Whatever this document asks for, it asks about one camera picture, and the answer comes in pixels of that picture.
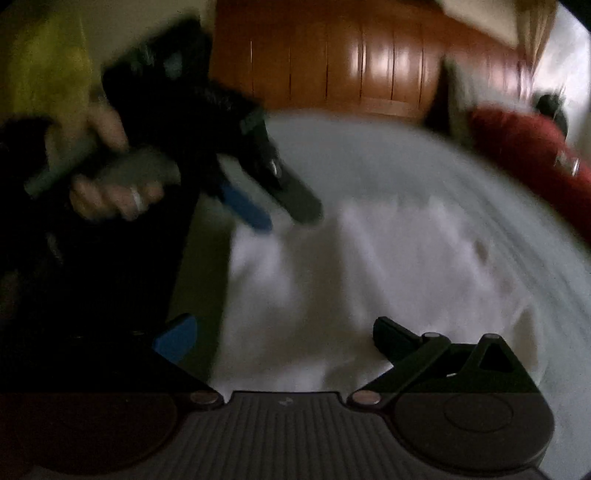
red pillow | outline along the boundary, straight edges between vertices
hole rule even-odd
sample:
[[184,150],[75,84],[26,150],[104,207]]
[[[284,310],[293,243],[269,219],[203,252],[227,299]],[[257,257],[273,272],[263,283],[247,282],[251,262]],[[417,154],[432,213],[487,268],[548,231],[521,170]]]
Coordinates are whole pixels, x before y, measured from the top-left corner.
[[591,167],[543,115],[478,107],[469,117],[476,148],[548,201],[591,242]]

wooden furniture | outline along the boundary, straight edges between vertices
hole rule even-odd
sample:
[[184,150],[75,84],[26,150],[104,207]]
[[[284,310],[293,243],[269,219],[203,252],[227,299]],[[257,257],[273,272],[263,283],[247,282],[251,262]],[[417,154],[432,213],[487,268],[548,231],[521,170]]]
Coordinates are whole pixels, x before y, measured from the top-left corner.
[[210,76],[268,109],[320,108],[415,123],[444,108],[451,56],[522,98],[520,54],[411,0],[219,0]]

ribbed plastic surface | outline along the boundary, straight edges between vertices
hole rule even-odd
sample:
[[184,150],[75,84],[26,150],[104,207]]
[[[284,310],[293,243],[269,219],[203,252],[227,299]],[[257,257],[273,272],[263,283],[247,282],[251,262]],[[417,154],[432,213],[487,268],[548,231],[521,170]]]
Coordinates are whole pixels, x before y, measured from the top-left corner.
[[[30,476],[58,477],[41,469]],[[145,462],[92,478],[469,480],[415,459],[380,416],[352,411],[333,393],[235,393],[220,410],[189,415],[168,446]],[[544,477],[530,470],[504,478]]]

white sheet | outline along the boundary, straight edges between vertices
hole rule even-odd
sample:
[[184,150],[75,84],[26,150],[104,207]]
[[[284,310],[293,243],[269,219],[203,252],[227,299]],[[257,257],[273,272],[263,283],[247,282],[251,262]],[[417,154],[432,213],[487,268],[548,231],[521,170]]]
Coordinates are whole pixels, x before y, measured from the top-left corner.
[[[556,420],[542,468],[556,480],[580,479],[590,471],[588,247],[517,182],[428,132],[397,122],[301,113],[276,115],[268,129],[285,161],[329,210],[345,199],[426,202],[435,196],[465,211],[537,306],[537,351],[545,365],[540,389]],[[236,165],[228,172],[261,205],[273,207]]]
[[501,334],[537,380],[540,325],[532,299],[459,209],[348,202],[316,227],[239,227],[211,385],[340,391],[392,367],[371,340],[388,316],[415,333],[476,343]]

ring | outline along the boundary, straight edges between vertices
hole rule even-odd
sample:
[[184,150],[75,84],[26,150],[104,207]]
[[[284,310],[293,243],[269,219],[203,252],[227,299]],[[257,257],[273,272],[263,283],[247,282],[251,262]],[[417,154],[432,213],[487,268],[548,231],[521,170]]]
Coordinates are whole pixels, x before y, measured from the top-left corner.
[[145,210],[145,204],[138,189],[136,187],[131,187],[131,194],[134,198],[135,207],[138,209],[138,212],[143,212]]

